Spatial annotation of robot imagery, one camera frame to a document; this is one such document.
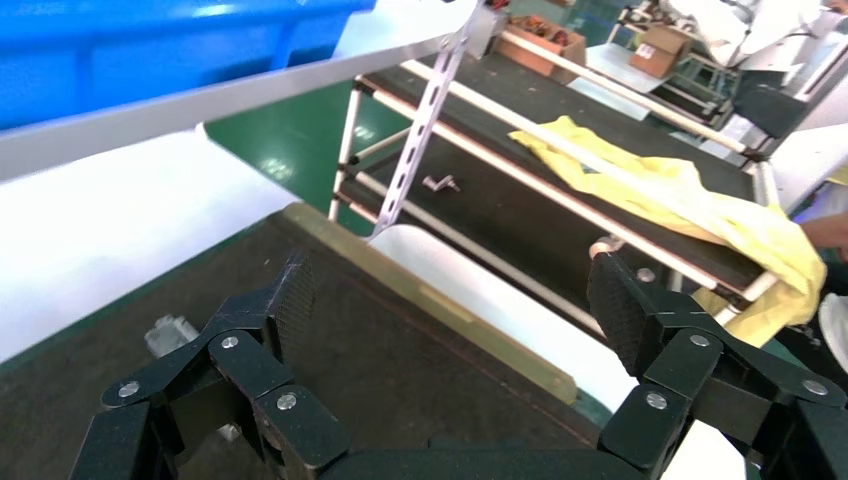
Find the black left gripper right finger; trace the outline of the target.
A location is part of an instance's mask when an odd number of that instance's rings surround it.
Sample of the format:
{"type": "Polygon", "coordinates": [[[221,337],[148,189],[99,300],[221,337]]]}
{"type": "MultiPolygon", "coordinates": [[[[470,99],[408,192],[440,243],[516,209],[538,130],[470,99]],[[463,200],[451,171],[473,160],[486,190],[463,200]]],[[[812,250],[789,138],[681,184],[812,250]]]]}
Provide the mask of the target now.
{"type": "Polygon", "coordinates": [[[640,281],[610,252],[592,260],[592,316],[637,386],[599,448],[647,479],[694,422],[718,430],[765,479],[843,479],[847,398],[832,381],[729,334],[686,294],[640,281]]]}

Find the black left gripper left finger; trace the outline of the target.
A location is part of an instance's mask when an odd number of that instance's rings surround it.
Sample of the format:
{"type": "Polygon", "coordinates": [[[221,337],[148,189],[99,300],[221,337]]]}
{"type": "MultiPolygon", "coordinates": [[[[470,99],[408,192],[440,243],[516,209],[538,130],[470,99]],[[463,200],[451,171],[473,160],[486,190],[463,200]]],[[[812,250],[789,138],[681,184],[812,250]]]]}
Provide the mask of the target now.
{"type": "Polygon", "coordinates": [[[314,306],[303,254],[267,287],[227,299],[195,339],[104,391],[72,477],[175,479],[205,438],[232,425],[276,477],[319,478],[350,437],[291,367],[314,306]]]}

